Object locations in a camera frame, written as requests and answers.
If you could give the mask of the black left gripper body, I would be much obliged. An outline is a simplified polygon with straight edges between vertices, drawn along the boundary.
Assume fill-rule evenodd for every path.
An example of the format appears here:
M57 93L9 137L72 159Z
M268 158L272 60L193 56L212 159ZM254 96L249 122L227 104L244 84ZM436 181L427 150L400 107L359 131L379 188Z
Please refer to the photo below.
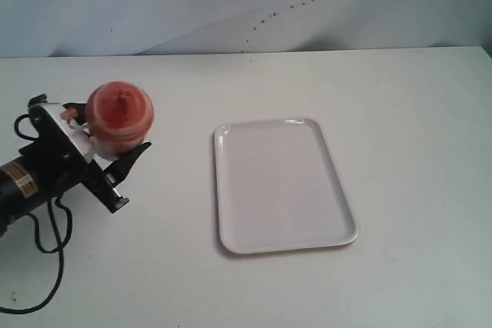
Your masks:
M77 184L83 184L111 213L125 206L129 199L112 187L104 171L94 159L87 163L83 157L68 148L60 131L42 110L48 102L45 94L28 102L28 119L38 137L26 146L26 157L35 164L38 179L46 194L54 197Z

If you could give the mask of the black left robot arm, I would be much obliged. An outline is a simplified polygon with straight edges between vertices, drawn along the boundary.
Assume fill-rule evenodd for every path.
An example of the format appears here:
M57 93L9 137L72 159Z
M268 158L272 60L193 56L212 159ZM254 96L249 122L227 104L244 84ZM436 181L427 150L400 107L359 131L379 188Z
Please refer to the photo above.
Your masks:
M78 184L89 190L111 213L125 206L117 186L136 160L150 147L145 142L116 157L103 169L95 161L96 146L81 126L81 119L65 121L69 104L51 103L46 94L28 101L28 111L14 122L14 130L27 119L37 131L16 159L1 167L1 231L48 200L60 197Z

